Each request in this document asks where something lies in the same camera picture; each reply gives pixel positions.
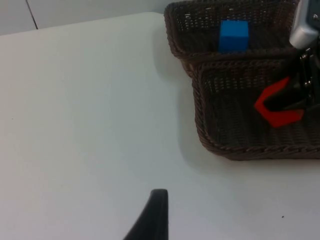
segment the blue block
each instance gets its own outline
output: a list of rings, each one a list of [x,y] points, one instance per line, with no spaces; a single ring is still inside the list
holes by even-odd
[[[249,28],[247,21],[222,21],[219,52],[244,52],[248,48]]]

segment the white table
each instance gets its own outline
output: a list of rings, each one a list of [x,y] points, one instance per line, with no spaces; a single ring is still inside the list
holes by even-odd
[[[162,15],[6,35],[0,53],[0,239],[122,240],[155,188],[170,240],[319,238],[320,161],[206,151]]]

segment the red object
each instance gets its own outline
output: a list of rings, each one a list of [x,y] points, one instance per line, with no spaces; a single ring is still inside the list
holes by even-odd
[[[264,101],[270,95],[280,91],[283,89],[288,81],[290,80],[289,77],[282,79],[274,83],[273,85],[268,86],[266,89],[263,90],[262,94],[255,102],[255,109],[270,123],[270,125],[274,128],[278,128],[284,125],[288,125],[294,122],[297,122],[302,119],[305,111],[303,109],[297,110],[285,110],[285,111],[269,111],[265,105]]]

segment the white wall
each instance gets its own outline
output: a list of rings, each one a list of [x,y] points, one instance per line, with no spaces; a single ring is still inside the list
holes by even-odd
[[[0,0],[0,35],[36,29],[25,0]]]
[[[104,19],[142,12],[163,13],[175,0],[29,0],[38,27]]]

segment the wicker basket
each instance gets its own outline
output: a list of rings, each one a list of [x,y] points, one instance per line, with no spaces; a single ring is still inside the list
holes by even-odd
[[[298,2],[201,0],[171,3],[164,11],[171,51],[191,77],[195,66],[206,61],[286,58],[295,51],[289,36]],[[248,21],[246,52],[217,52],[222,20]]]
[[[233,160],[320,158],[320,112],[272,128],[254,109],[283,60],[231,60],[199,65],[192,81],[195,123],[203,146]]]

